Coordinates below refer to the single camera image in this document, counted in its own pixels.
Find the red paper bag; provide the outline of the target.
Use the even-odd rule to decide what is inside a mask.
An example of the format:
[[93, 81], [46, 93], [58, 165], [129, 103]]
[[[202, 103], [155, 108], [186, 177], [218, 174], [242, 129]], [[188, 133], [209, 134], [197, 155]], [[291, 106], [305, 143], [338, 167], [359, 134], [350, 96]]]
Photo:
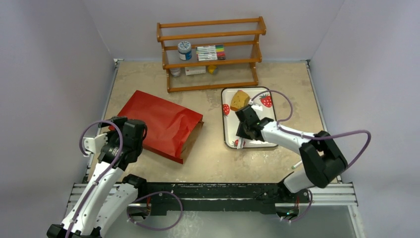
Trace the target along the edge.
[[144, 121], [144, 148], [179, 164], [186, 162], [204, 125], [201, 113], [139, 90], [112, 116]]

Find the yellow fake bread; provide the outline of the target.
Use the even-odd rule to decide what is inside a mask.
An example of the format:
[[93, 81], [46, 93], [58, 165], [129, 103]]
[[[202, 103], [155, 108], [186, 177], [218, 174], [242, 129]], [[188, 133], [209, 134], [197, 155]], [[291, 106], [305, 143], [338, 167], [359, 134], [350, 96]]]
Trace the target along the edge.
[[248, 105], [249, 100], [250, 100], [250, 96], [246, 92], [242, 90], [238, 90], [234, 94], [231, 100], [230, 109], [236, 112], [240, 110], [241, 108], [245, 107], [246, 105]]

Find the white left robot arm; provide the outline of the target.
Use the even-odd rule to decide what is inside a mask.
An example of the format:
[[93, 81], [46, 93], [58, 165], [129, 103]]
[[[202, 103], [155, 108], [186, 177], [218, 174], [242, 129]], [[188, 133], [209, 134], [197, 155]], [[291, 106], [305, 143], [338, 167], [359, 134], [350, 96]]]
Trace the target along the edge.
[[91, 125], [100, 128], [109, 125], [114, 129], [95, 137], [81, 135], [82, 154], [87, 157], [97, 154], [99, 161], [71, 211], [60, 224], [49, 227], [49, 238], [103, 238], [130, 203], [141, 203], [148, 196], [147, 181], [132, 174], [122, 179], [114, 195], [109, 195], [128, 165], [136, 162], [143, 151], [148, 132], [145, 122], [113, 117]]

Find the strawberry print white tray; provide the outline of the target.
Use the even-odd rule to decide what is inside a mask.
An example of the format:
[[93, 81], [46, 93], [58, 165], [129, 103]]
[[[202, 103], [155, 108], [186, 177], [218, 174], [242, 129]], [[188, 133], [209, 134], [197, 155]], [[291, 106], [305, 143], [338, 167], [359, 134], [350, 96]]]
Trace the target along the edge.
[[[234, 96], [240, 91], [247, 94], [253, 104], [237, 115], [230, 106]], [[221, 92], [221, 100], [224, 142], [229, 148], [238, 149], [240, 141], [244, 149], [277, 147], [274, 143], [262, 141], [262, 135], [257, 131], [261, 129], [261, 124], [276, 119], [272, 96], [268, 88], [262, 86], [224, 88]]]

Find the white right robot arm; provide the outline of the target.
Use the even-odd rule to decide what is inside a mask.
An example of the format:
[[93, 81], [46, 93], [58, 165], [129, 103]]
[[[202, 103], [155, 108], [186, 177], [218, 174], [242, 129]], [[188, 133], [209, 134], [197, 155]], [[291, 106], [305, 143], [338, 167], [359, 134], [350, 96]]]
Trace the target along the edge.
[[325, 188], [348, 167], [347, 159], [326, 131], [313, 134], [281, 127], [273, 119], [259, 118], [251, 106], [238, 110], [236, 116], [239, 120], [237, 136], [273, 143], [300, 155], [303, 168], [279, 183], [278, 195], [285, 202], [303, 189]]

